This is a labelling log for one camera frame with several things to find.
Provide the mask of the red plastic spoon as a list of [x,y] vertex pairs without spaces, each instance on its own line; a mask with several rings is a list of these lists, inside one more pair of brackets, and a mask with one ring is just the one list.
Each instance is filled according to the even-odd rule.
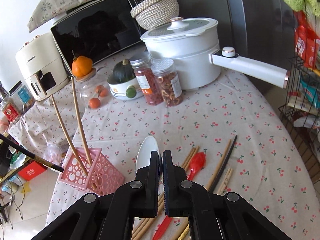
[[[189,161],[190,174],[187,179],[193,180],[195,175],[204,167],[205,162],[206,162],[206,155],[203,152],[195,153],[194,156]],[[152,240],[159,240],[166,232],[171,221],[172,221],[172,218],[166,216],[163,219],[163,222],[161,223],[161,225],[158,227],[157,231],[155,232]]]

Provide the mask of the white plastic spoon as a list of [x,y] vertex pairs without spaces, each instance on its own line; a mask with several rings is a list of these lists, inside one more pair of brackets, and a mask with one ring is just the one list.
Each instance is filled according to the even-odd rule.
[[147,136],[143,140],[137,154],[135,174],[137,174],[140,168],[149,166],[152,151],[157,152],[159,157],[161,156],[157,140],[153,136]]

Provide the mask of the black chopstick with gold band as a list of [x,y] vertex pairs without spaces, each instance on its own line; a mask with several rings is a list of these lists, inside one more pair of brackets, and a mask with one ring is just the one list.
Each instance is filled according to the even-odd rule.
[[13,147],[15,150],[23,153],[24,155],[28,156],[29,158],[33,159],[34,161],[41,163],[47,167],[50,167],[58,172],[63,172],[64,169],[54,163],[51,163],[33,153],[31,153],[30,151],[26,150],[25,148],[21,147],[20,145],[17,145],[16,143],[12,142],[10,139],[8,139],[7,137],[5,137],[3,134],[0,134],[0,139],[6,143],[7,145]]

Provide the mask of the pink perforated utensil holder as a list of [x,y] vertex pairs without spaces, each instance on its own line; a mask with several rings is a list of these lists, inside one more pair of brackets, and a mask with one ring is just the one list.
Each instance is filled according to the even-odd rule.
[[87,169],[85,174],[74,155],[67,159],[64,172],[59,181],[83,193],[95,193],[99,196],[114,193],[123,185],[125,177],[102,154],[101,148],[91,148],[90,154],[93,165],[90,166],[83,148],[76,149],[79,157]]

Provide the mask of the cherry print tablecloth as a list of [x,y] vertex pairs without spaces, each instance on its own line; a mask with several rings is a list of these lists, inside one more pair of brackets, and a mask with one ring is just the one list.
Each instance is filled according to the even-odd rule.
[[195,177],[208,183],[229,140],[235,140],[226,191],[234,191],[292,239],[319,239],[319,202],[286,128],[249,79],[223,69],[217,80],[186,92],[177,106],[150,106],[144,98],[112,96],[87,109],[82,124],[89,147],[98,147],[123,174],[135,176],[139,147],[151,135],[181,165],[193,147],[206,154]]

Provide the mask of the red box on floor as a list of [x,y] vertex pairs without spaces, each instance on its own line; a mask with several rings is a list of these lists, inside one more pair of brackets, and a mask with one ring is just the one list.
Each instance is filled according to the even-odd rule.
[[18,175],[24,180],[30,181],[34,179],[36,176],[42,174],[44,171],[46,171],[46,169],[47,168],[41,163],[32,161],[25,168],[21,169],[18,172]]

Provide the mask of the wooden chopstick in holder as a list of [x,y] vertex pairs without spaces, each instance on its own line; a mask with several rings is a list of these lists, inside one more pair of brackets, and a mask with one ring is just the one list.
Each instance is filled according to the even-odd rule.
[[71,84],[72,84],[72,92],[73,92],[76,119],[77,119],[77,122],[78,122],[80,136],[81,136],[82,144],[83,144],[84,149],[85,149],[85,154],[86,154],[87,161],[88,161],[89,165],[91,166],[93,161],[92,161],[92,158],[91,158],[91,154],[90,154],[90,151],[89,151],[89,148],[88,148],[87,140],[86,140],[86,137],[85,137],[85,133],[84,133],[84,129],[83,129],[82,121],[81,121],[80,110],[79,110],[79,105],[78,105],[78,98],[77,98],[77,95],[76,95],[75,81],[74,81],[73,77],[71,78]]
[[63,122],[63,119],[61,118],[61,115],[60,115],[59,109],[58,109],[58,107],[57,107],[57,104],[56,104],[56,102],[55,102],[55,99],[54,99],[53,94],[52,94],[50,97],[51,97],[51,99],[52,99],[53,106],[54,106],[55,111],[56,111],[56,114],[57,114],[57,118],[58,118],[59,123],[60,123],[60,125],[61,125],[61,128],[62,128],[62,130],[63,130],[63,133],[64,133],[64,135],[65,135],[65,137],[66,137],[66,140],[67,140],[67,142],[68,142],[68,144],[69,144],[69,146],[70,146],[70,148],[71,148],[71,150],[72,150],[72,153],[73,153],[74,157],[76,158],[78,164],[80,165],[80,168],[82,169],[82,171],[84,172],[84,174],[87,176],[87,175],[88,175],[88,172],[87,172],[87,170],[86,170],[86,168],[85,168],[85,166],[84,166],[84,164],[83,164],[83,162],[82,162],[82,160],[81,160],[81,158],[80,158],[80,156],[79,156],[76,148],[74,147],[74,145],[73,145],[73,143],[72,143],[72,141],[71,141],[71,139],[70,139],[70,136],[69,136],[69,134],[68,134],[68,132],[67,132],[67,129],[66,129],[66,127],[65,127],[65,124],[64,124],[64,122]]

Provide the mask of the glass jar with mandarins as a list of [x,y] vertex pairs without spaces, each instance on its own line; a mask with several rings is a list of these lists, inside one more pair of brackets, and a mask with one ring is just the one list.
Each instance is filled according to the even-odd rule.
[[99,109],[108,104],[110,92],[106,76],[99,74],[95,68],[87,75],[77,77],[75,84],[86,109]]

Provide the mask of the white bowl with green squash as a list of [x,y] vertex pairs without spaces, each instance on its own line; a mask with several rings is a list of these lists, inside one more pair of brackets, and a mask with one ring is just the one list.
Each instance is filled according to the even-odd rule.
[[133,100],[143,96],[143,92],[135,76],[135,72],[128,59],[118,62],[107,83],[111,94],[121,100]]

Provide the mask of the jar of dried fruit rings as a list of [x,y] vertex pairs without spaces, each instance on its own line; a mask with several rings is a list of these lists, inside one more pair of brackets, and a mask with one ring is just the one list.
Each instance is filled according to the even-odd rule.
[[183,94],[174,61],[153,59],[151,70],[167,106],[179,105],[183,101]]

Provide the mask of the orange mandarin on jar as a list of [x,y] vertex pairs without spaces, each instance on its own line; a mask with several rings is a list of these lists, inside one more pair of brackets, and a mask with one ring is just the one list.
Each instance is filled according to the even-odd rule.
[[75,77],[84,77],[87,74],[89,74],[92,70],[93,61],[90,58],[83,55],[76,56],[73,51],[72,54],[72,74]]

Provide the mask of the cream air fryer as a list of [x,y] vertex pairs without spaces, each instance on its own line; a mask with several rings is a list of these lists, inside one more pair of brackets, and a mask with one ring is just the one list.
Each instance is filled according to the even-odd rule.
[[69,83],[61,55],[51,33],[37,35],[15,55],[26,85],[37,101],[48,98]]

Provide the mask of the white electric cooking pot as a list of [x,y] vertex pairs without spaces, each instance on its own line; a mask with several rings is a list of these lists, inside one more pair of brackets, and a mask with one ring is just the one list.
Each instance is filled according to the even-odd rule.
[[218,21],[212,18],[176,17],[145,32],[141,39],[156,59],[172,59],[183,90],[205,86],[225,67],[286,88],[289,71],[240,56],[233,47],[219,45]]

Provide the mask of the black microwave oven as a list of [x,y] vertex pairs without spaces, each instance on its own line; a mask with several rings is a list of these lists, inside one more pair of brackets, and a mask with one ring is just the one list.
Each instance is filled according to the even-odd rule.
[[94,0],[67,12],[51,28],[68,71],[74,57],[93,63],[141,42],[145,32],[130,11],[144,0]]

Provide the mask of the grey refrigerator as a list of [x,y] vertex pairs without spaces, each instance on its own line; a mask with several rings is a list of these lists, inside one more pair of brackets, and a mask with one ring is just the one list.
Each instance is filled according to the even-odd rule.
[[[219,45],[233,47],[243,57],[289,71],[293,53],[292,10],[282,0],[177,0],[183,19],[206,17],[218,21]],[[274,86],[249,76],[265,91]]]

